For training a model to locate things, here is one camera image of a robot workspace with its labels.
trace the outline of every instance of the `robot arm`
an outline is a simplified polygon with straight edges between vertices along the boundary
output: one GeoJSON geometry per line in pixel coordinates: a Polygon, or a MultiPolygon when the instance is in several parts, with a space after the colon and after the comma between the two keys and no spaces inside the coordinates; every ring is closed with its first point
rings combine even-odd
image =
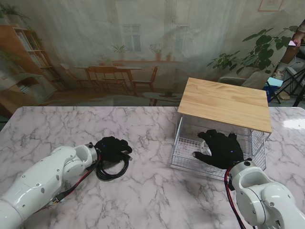
{"type": "Polygon", "coordinates": [[[30,215],[54,201],[64,181],[81,175],[97,161],[92,144],[60,146],[37,162],[0,197],[0,225],[17,228],[30,215]]]}
{"type": "Polygon", "coordinates": [[[261,229],[305,228],[305,215],[296,207],[292,193],[252,161],[235,165],[229,176],[238,208],[250,225],[261,229]]]}

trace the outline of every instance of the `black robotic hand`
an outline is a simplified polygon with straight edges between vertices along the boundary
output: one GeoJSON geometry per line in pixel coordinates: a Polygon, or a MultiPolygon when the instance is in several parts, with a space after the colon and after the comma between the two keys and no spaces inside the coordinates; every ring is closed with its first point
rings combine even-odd
{"type": "Polygon", "coordinates": [[[94,148],[99,149],[103,161],[109,162],[120,162],[123,151],[132,152],[132,148],[128,145],[127,141],[119,140],[113,136],[104,137],[95,144],[94,148]]]}
{"type": "Polygon", "coordinates": [[[193,156],[209,165],[220,169],[229,169],[239,161],[244,160],[243,151],[237,141],[237,135],[230,133],[228,137],[216,130],[200,132],[202,138],[209,146],[212,156],[204,155],[201,152],[193,152],[193,156]]]}

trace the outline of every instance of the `printed wall backdrop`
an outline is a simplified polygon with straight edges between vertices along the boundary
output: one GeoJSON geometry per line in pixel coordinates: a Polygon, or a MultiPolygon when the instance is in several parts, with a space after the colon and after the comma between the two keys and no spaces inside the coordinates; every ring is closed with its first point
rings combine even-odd
{"type": "Polygon", "coordinates": [[[260,89],[305,17],[303,0],[0,3],[5,116],[30,105],[179,105],[189,77],[260,89]]]}

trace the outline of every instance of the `wooden lid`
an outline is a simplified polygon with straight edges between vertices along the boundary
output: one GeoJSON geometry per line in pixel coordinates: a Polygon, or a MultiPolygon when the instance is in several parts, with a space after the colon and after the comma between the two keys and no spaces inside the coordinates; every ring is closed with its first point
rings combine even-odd
{"type": "Polygon", "coordinates": [[[271,133],[265,91],[189,78],[178,112],[271,133]]]}

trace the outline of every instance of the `wire mesh basket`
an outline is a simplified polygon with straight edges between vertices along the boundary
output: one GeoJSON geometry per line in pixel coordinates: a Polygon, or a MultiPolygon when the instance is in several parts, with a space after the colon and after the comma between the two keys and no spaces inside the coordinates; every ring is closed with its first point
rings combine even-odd
{"type": "Polygon", "coordinates": [[[237,141],[243,150],[244,158],[250,157],[262,170],[266,169],[263,132],[188,115],[181,115],[178,118],[170,165],[199,175],[222,179],[225,170],[210,166],[192,156],[194,151],[200,152],[203,146],[203,140],[198,138],[197,134],[208,129],[215,129],[225,135],[231,132],[237,134],[237,141]]]}

